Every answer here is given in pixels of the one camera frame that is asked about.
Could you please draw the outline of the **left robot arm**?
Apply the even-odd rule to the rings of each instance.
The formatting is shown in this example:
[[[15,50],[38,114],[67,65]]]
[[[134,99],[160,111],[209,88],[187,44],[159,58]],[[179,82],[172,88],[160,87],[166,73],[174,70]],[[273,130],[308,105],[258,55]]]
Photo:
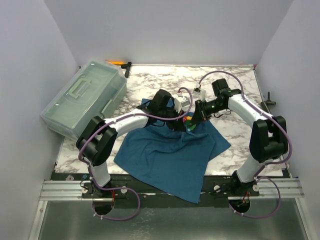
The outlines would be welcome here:
[[[93,117],[76,142],[78,159],[85,163],[93,191],[101,198],[107,197],[113,189],[109,184],[111,176],[107,160],[117,138],[136,129],[142,129],[162,121],[174,131],[185,131],[183,118],[188,114],[184,107],[191,108],[192,93],[185,96],[181,87],[176,95],[160,89],[153,99],[139,105],[133,111],[114,118]]]

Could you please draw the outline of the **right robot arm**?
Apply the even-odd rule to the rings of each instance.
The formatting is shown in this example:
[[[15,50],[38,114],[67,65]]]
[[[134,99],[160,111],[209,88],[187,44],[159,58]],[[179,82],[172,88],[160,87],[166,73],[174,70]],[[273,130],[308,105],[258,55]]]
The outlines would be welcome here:
[[[244,164],[233,172],[230,182],[222,188],[233,196],[241,196],[255,183],[255,177],[262,169],[288,152],[286,120],[273,116],[255,106],[240,89],[229,88],[224,78],[211,84],[215,99],[206,101],[205,90],[197,84],[193,92],[200,99],[195,101],[195,111],[190,124],[198,125],[208,121],[222,110],[230,110],[241,117],[251,128],[249,156]]]

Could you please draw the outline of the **blue t-shirt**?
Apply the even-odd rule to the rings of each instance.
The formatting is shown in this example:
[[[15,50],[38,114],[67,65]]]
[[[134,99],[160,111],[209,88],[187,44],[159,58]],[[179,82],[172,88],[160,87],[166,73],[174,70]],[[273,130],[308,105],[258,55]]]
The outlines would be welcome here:
[[[114,162],[139,181],[197,204],[208,162],[230,146],[210,121],[187,132],[150,125],[126,135]]]

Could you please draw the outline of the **colourful plush flower brooch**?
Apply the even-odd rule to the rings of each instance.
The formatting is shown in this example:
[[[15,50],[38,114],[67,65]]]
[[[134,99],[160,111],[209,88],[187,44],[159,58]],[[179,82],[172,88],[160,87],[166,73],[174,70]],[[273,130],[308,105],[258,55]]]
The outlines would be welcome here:
[[[191,116],[184,116],[183,119],[182,119],[182,122],[185,125],[186,130],[188,132],[192,131],[197,126],[196,124],[191,124],[191,120],[192,120]]]

